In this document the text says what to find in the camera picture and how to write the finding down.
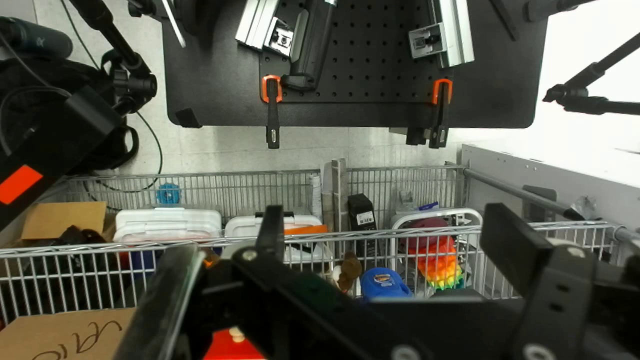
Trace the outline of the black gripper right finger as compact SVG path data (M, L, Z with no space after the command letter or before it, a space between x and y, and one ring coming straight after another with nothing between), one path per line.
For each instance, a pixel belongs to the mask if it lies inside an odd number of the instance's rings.
M596 260L555 246L504 204L488 204L479 243L522 295L507 339L509 360L575 360L582 353Z

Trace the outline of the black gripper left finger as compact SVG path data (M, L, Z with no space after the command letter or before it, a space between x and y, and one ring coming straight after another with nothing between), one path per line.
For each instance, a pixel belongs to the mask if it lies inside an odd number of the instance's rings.
M194 243L163 249L114 360L192 360L181 324L202 262Z

